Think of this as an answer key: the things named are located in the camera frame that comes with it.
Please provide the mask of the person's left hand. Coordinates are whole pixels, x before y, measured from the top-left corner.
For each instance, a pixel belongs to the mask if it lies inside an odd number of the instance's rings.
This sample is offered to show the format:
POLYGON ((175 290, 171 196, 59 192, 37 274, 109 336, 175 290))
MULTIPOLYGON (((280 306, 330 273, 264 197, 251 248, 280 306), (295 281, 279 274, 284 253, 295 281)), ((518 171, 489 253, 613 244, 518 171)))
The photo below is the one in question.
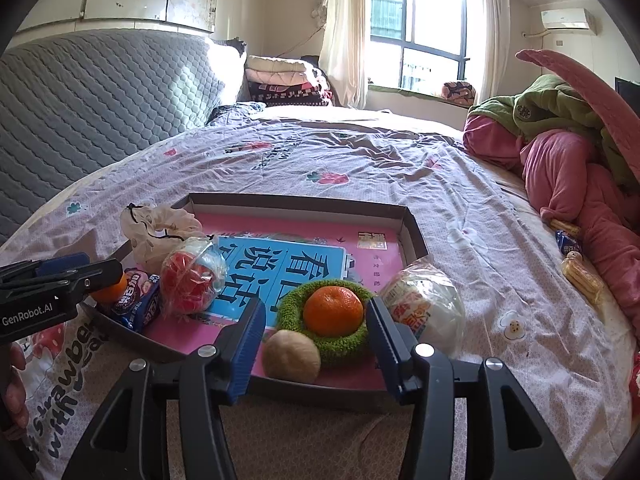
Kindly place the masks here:
POLYGON ((25 429, 29 422, 29 411, 26 406, 26 390, 20 373, 26 367, 24 352, 15 342, 9 346, 6 370, 1 375, 8 380, 1 388, 2 400, 14 424, 25 429))

